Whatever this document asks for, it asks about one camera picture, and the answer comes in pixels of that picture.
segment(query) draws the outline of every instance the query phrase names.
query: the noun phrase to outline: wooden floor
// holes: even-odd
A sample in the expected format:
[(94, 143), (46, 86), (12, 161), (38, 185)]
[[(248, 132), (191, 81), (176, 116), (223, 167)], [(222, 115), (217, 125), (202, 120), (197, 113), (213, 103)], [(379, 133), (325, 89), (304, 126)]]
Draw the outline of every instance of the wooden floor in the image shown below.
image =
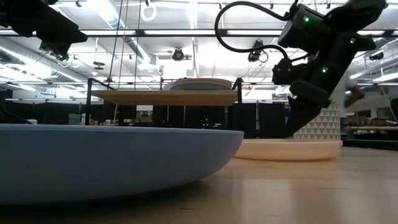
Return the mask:
[(183, 187), (106, 203), (0, 207), (0, 223), (398, 223), (398, 152), (346, 148), (335, 161), (232, 160)]

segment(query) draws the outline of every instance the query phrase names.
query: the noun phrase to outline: blue bowl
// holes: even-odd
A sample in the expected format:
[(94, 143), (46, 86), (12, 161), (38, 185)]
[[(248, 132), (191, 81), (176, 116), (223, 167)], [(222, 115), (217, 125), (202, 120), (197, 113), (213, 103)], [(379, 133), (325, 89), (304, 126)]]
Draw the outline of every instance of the blue bowl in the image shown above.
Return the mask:
[(0, 125), (0, 205), (76, 202), (167, 189), (224, 167), (239, 131)]

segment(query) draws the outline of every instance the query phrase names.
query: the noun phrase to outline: light fixture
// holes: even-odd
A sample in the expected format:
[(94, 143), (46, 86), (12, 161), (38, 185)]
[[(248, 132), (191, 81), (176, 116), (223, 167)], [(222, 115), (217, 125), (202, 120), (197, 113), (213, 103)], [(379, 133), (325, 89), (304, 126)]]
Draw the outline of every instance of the light fixture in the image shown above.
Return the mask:
[(53, 70), (41, 63), (37, 63), (35, 60), (23, 56), (21, 54), (15, 53), (9, 49), (6, 49), (4, 47), (0, 47), (0, 50), (4, 51), (5, 53), (12, 55), (16, 58), (21, 59), (24, 63), (25, 63), (25, 67), (26, 70), (30, 73), (34, 73), (34, 74), (38, 74), (38, 75), (43, 75), (46, 77), (51, 76), (51, 74), (53, 73)]
[(381, 86), (398, 86), (398, 83), (378, 83), (377, 85), (381, 85)]
[(281, 30), (228, 30), (228, 35), (280, 35)]
[(145, 35), (215, 35), (213, 30), (145, 30)]
[(75, 87), (75, 86), (72, 86), (72, 85), (64, 85), (64, 87), (68, 87), (68, 88), (71, 88), (71, 89), (73, 89), (73, 90), (76, 90), (76, 87)]
[(28, 85), (24, 85), (24, 84), (18, 84), (18, 85), (13, 85), (13, 84), (8, 84), (9, 86), (15, 87), (15, 88), (20, 88), (23, 90), (27, 90), (27, 91), (36, 91), (35, 88), (28, 86)]
[(364, 74), (355, 74), (355, 75), (350, 76), (350, 79), (356, 79), (358, 77), (361, 77), (362, 75), (364, 75)]
[(0, 30), (0, 35), (18, 35), (18, 34), (11, 29), (3, 29)]
[(361, 30), (358, 31), (359, 35), (382, 35), (384, 30)]
[(136, 35), (135, 30), (84, 30), (82, 33), (91, 36), (111, 36), (111, 35)]
[(7, 78), (7, 79), (10, 79), (10, 80), (13, 80), (13, 81), (25, 81), (25, 82), (28, 82), (28, 81), (39, 82), (39, 81), (41, 81), (38, 78), (23, 74), (21, 72), (17, 72), (17, 71), (15, 71), (15, 70), (13, 70), (11, 68), (8, 68), (8, 67), (3, 67), (3, 69), (1, 70), (1, 73), (0, 73), (0, 77), (4, 77), (4, 78)]
[(396, 78), (398, 78), (398, 73), (392, 73), (392, 74), (388, 74), (388, 75), (383, 75), (379, 78), (375, 78), (373, 80), (373, 83), (385, 82), (385, 81), (393, 80)]
[(73, 81), (75, 81), (75, 82), (82, 82), (83, 80), (80, 80), (80, 79), (78, 79), (78, 78), (75, 78), (75, 77), (73, 77), (73, 76), (71, 76), (71, 75), (68, 75), (68, 74), (66, 74), (66, 73), (63, 73), (63, 72), (60, 72), (60, 71), (57, 71), (59, 74), (61, 74), (61, 75), (63, 75), (64, 77), (68, 77), (68, 78), (70, 78), (71, 80), (73, 80)]

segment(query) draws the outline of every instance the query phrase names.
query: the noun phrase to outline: pink plate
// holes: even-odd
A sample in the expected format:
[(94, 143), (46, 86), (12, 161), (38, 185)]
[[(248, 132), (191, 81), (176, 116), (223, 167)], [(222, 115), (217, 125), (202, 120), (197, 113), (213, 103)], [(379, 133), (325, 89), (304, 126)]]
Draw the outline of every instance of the pink plate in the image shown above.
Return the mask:
[(340, 140), (246, 139), (235, 157), (269, 161), (314, 161), (334, 159)]

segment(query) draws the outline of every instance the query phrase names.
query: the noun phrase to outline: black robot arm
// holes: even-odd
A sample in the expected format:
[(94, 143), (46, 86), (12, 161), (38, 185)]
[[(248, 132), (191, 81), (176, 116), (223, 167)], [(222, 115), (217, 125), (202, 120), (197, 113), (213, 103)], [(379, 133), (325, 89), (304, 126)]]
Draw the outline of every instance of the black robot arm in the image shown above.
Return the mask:
[(79, 27), (49, 5), (58, 0), (0, 0), (0, 26), (11, 27), (24, 37), (34, 32), (40, 49), (57, 60), (67, 60), (71, 44), (87, 41)]
[[(233, 6), (242, 5), (252, 6), (253, 3), (234, 2)], [(256, 5), (256, 9), (287, 21), (278, 40), (280, 46), (316, 54), (315, 60), (293, 66), (292, 60), (279, 46), (262, 46), (262, 49), (280, 50), (284, 55), (273, 69), (272, 81), (276, 85), (290, 85), (290, 91), (295, 96), (289, 98), (291, 112), (287, 121), (287, 137), (318, 116), (322, 108), (329, 107), (330, 95), (355, 55), (376, 48), (371, 36), (359, 35), (357, 32), (376, 21), (385, 6), (385, 0), (350, 0), (324, 16), (303, 4), (297, 5), (295, 1), (290, 12), (282, 17)], [(218, 14), (215, 24), (217, 38), (223, 46), (226, 44), (218, 33), (218, 22), (225, 11)], [(235, 52), (258, 50), (226, 48)]]

